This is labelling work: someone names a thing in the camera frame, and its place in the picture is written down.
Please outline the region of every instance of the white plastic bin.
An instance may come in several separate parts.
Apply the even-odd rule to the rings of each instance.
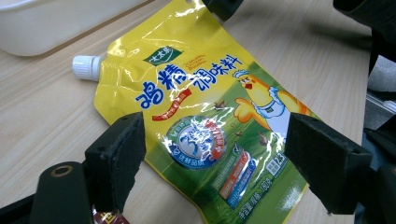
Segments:
[[[0,0],[0,49],[45,53],[148,0]]]

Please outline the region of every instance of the brand logo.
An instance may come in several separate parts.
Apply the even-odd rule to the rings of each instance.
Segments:
[[[226,149],[224,131],[215,121],[202,116],[180,119],[168,130],[164,144],[171,157],[189,169],[213,165]]]
[[[162,63],[170,63],[172,62],[181,52],[177,49],[171,47],[164,47],[157,49],[154,53],[152,53],[145,62],[151,63],[154,66],[157,66]]]

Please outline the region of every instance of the table top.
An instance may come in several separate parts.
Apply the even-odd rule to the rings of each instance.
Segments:
[[[0,207],[35,193],[39,175],[84,151],[108,124],[95,111],[97,83],[74,78],[75,55],[106,55],[107,46],[169,1],[129,10],[35,57],[0,50]],[[332,1],[246,0],[224,28],[286,90],[358,144],[364,117],[370,30]],[[198,209],[142,163],[125,205],[131,223],[203,223]],[[288,223],[352,223],[329,216],[310,190]]]

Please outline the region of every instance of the yellow and green packaging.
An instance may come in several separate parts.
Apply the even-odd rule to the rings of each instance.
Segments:
[[[173,0],[110,44],[94,105],[143,111],[145,161],[206,223],[282,223],[306,182],[283,154],[290,112],[315,117],[217,23]]]

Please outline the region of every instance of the circular emblem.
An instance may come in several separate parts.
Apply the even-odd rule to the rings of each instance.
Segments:
[[[189,169],[205,169],[213,165],[226,149],[225,133],[214,120],[189,116],[178,120],[164,141],[171,157]]]

